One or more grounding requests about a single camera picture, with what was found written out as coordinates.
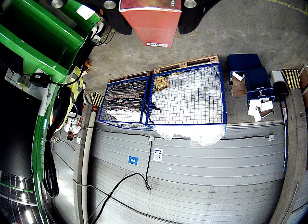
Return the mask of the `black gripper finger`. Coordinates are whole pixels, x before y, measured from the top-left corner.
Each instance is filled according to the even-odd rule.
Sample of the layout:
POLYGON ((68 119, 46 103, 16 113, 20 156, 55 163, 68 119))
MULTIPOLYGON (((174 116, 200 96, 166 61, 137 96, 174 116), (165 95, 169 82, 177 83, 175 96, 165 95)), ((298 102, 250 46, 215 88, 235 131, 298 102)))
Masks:
MULTIPOLYGON (((54 8, 61 8, 67 4, 68 0, 45 0, 54 8)), ((88 6, 96 12, 103 11, 103 18, 114 28, 117 32, 124 35, 131 35, 132 27, 119 12, 120 0, 75 0, 83 5, 88 6)))
POLYGON ((181 0, 180 34, 194 31, 204 15, 221 0, 181 0))

